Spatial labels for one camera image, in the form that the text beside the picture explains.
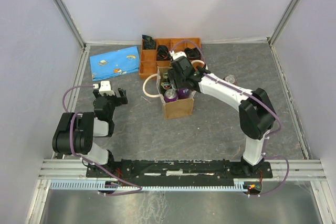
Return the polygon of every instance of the white wall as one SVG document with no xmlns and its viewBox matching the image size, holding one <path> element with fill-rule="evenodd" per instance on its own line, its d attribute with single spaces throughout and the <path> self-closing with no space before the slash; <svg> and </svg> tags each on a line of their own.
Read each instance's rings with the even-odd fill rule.
<svg viewBox="0 0 336 224">
<path fill-rule="evenodd" d="M 53 0 L 0 0 L 0 222 L 24 223 L 80 48 Z"/>
<path fill-rule="evenodd" d="M 138 41 L 201 37 L 202 41 L 270 36 L 290 0 L 63 0 L 82 37 Z"/>
<path fill-rule="evenodd" d="M 276 42 L 311 150 L 336 199 L 336 1 L 301 0 Z"/>
</svg>

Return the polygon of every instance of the small cardboard box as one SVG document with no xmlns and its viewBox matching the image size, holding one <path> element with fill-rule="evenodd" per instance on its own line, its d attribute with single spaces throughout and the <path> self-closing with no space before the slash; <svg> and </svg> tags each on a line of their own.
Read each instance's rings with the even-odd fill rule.
<svg viewBox="0 0 336 224">
<path fill-rule="evenodd" d="M 157 73 L 160 75 L 160 77 L 157 77 L 156 79 L 156 87 L 158 92 L 160 93 L 160 84 L 161 84 L 161 78 L 162 74 L 167 72 L 168 69 L 171 69 L 171 67 L 158 67 Z M 165 119 L 172 119 L 172 118 L 181 118 L 186 115 L 191 115 L 193 112 L 194 107 L 194 95 L 196 91 L 192 91 L 189 98 L 177 100 L 175 102 L 169 102 L 166 103 L 163 99 L 163 95 L 160 96 L 162 109 L 163 109 L 163 115 Z"/>
</svg>

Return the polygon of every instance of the blue cloth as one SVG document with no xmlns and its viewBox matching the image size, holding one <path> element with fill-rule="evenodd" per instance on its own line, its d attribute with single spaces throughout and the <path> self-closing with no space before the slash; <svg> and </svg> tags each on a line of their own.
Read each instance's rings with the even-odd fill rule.
<svg viewBox="0 0 336 224">
<path fill-rule="evenodd" d="M 92 80 L 99 81 L 121 74 L 139 71 L 140 58 L 137 47 L 107 52 L 90 57 Z"/>
</svg>

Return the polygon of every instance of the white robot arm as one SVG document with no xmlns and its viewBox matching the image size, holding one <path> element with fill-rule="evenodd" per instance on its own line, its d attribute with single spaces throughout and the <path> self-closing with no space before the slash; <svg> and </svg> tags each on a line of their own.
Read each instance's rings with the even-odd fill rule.
<svg viewBox="0 0 336 224">
<path fill-rule="evenodd" d="M 171 56 L 173 61 L 169 77 L 177 89 L 188 88 L 211 95 L 239 112 L 240 127 L 246 135 L 246 147 L 241 161 L 246 162 L 251 172 L 256 170 L 264 161 L 262 147 L 275 120 L 255 102 L 258 99 L 274 112 L 267 93 L 262 89 L 253 91 L 228 83 L 205 68 L 196 71 L 184 52 L 171 52 Z"/>
</svg>

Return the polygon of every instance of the purple can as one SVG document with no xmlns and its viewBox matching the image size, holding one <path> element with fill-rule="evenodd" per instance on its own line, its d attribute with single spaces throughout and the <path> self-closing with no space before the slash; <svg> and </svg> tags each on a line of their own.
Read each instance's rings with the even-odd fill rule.
<svg viewBox="0 0 336 224">
<path fill-rule="evenodd" d="M 168 89 L 164 96 L 163 96 L 163 99 L 165 102 L 175 102 L 177 101 L 177 93 L 175 90 L 173 89 Z"/>
<path fill-rule="evenodd" d="M 179 99 L 186 99 L 189 98 L 190 90 L 189 89 L 178 89 L 177 96 Z"/>
</svg>

